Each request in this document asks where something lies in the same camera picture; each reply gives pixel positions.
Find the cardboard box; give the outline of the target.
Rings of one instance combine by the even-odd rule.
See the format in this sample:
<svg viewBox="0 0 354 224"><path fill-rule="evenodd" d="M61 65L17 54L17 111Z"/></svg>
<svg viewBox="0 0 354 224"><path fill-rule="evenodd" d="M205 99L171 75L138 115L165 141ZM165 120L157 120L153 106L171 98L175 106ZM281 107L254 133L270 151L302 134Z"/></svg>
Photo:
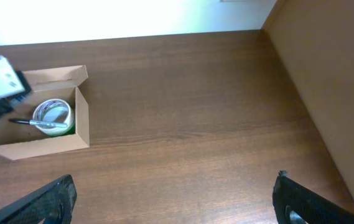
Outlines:
<svg viewBox="0 0 354 224"><path fill-rule="evenodd" d="M10 160L84 149L90 146L89 106L79 86L88 78L86 66L25 71L32 93L15 110L0 119L0 156ZM49 136L35 126L16 124L11 118L32 119L41 103L66 101L73 111L73 133Z"/></svg>

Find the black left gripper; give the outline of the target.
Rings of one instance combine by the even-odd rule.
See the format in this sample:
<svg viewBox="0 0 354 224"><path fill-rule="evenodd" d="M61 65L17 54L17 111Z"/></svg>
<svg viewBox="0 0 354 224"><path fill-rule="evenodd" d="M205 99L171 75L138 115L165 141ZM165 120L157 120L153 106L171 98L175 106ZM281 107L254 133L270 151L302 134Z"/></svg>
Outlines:
<svg viewBox="0 0 354 224"><path fill-rule="evenodd" d="M32 92L32 88L28 84L25 75L20 70L16 70L16 75L23 84L25 91L0 99L0 117L10 112L13 112L14 108L22 101L24 101Z"/></svg>

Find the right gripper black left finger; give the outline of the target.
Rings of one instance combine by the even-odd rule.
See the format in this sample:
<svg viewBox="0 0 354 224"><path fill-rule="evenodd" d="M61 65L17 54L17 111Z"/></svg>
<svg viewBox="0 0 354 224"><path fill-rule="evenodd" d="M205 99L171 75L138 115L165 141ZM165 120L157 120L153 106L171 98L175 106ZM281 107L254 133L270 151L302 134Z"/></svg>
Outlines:
<svg viewBox="0 0 354 224"><path fill-rule="evenodd" d="M0 224L69 224L76 200L72 176L63 175L0 209Z"/></svg>

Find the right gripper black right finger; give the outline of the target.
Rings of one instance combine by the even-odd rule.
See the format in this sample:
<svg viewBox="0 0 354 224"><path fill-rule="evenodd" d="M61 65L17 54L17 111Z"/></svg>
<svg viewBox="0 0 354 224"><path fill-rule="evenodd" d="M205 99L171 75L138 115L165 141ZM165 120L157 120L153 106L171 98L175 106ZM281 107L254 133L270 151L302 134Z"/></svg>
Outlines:
<svg viewBox="0 0 354 224"><path fill-rule="evenodd" d="M351 224L354 214L278 173L272 191L277 222L283 224Z"/></svg>

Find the beige masking tape roll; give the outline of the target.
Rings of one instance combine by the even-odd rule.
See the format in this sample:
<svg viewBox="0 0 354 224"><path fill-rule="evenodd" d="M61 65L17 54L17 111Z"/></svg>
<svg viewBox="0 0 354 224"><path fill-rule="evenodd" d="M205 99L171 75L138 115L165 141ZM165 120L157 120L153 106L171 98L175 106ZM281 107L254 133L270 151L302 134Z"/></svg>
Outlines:
<svg viewBox="0 0 354 224"><path fill-rule="evenodd" d="M68 125L67 128L36 126L37 129L48 136L64 133L70 126L75 124L74 110L72 107L66 101L57 98L44 101L37 106L33 112L32 119L37 121L65 123Z"/></svg>

